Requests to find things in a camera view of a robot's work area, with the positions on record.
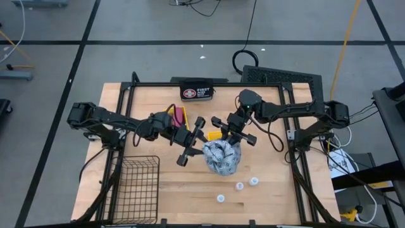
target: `red cross symbol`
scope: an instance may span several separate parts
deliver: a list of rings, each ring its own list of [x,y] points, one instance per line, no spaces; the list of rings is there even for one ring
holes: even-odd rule
[[[197,94],[196,91],[193,89],[186,89],[183,92],[183,96],[185,96],[186,98],[193,98],[196,96],[196,94]]]

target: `red object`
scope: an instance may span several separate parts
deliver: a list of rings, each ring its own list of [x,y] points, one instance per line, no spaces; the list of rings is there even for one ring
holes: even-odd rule
[[[182,108],[176,108],[176,116],[175,116],[175,126],[176,127],[181,127],[184,121],[184,115],[183,115],[183,109]]]

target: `yellow object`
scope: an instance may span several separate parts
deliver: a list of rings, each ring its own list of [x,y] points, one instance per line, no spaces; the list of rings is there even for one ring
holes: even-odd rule
[[[214,132],[208,132],[208,140],[209,141],[214,141],[217,139],[222,138],[222,133],[221,131],[214,131]]]
[[[357,209],[355,209],[355,208],[350,209],[350,212],[340,214],[341,217],[349,219],[350,222],[354,222],[354,220],[356,219],[356,215],[357,215]]]
[[[30,65],[12,65],[13,68],[35,68],[34,66]]]
[[[383,188],[383,187],[391,187],[391,182],[390,181],[378,182],[378,183],[369,184],[369,186],[372,188],[375,188],[375,189]]]
[[[356,5],[354,6],[352,17],[350,18],[350,21],[349,21],[349,27],[347,28],[346,35],[344,36],[344,43],[343,43],[342,51],[340,52],[339,61],[337,62],[335,75],[333,76],[333,82],[332,82],[332,86],[330,88],[330,100],[333,100],[333,91],[335,89],[335,84],[336,84],[337,76],[339,74],[340,65],[342,64],[344,52],[346,51],[347,40],[349,40],[350,31],[352,30],[354,17],[356,16],[357,9],[359,8],[359,5],[360,5],[360,0],[357,0]],[[328,140],[328,154],[329,154],[329,151],[330,151],[330,139]]]
[[[16,47],[15,43],[13,41],[11,41],[8,36],[2,31],[0,30],[0,35],[2,35],[11,45],[13,45],[13,47]],[[27,55],[23,50],[21,50],[18,46],[15,48],[22,56],[24,56],[27,61],[31,64],[31,57],[29,55]],[[35,68],[35,65],[32,66],[19,66],[20,68]]]
[[[174,116],[173,108],[174,108],[174,107],[171,107],[170,110],[168,111],[169,115]],[[190,128],[189,128],[189,121],[188,121],[188,119],[187,119],[187,115],[185,114],[185,107],[184,107],[184,106],[180,106],[180,107],[176,107],[176,108],[181,108],[181,109],[183,110],[185,128],[186,128],[187,130],[190,130]]]

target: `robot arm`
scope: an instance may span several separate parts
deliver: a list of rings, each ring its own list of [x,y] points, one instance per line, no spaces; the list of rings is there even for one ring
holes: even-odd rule
[[[118,150],[123,146],[121,140],[123,132],[108,129],[104,124],[116,129],[134,132],[134,134],[148,141],[154,141],[160,135],[170,140],[170,146],[175,143],[185,148],[177,160],[177,164],[180,166],[186,166],[188,156],[203,153],[201,150],[192,148],[197,138],[206,141],[201,130],[205,124],[202,117],[197,118],[196,127],[191,132],[186,129],[185,125],[174,126],[172,117],[165,111],[152,113],[144,120],[137,120],[108,111],[93,103],[74,103],[67,122],[73,129],[84,129],[85,136],[88,134],[99,136],[103,147],[111,150]]]
[[[350,124],[348,107],[337,101],[324,103],[314,99],[310,103],[278,105],[265,102],[260,95],[244,89],[239,94],[239,103],[237,111],[229,114],[228,125],[222,123],[219,118],[211,119],[215,127],[221,128],[222,139],[228,140],[230,144],[242,139],[252,146],[256,144],[255,136],[242,132],[246,123],[252,120],[252,115],[261,124],[274,122],[278,118],[316,117],[318,121],[307,129],[288,131],[293,147],[302,151],[309,150],[312,139],[327,135],[333,128],[341,129]]]

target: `yellow block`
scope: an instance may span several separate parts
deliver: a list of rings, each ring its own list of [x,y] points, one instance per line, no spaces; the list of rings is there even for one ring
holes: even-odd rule
[[[209,141],[214,141],[217,139],[221,139],[222,138],[222,133],[221,131],[214,131],[214,132],[208,132],[208,140]]]

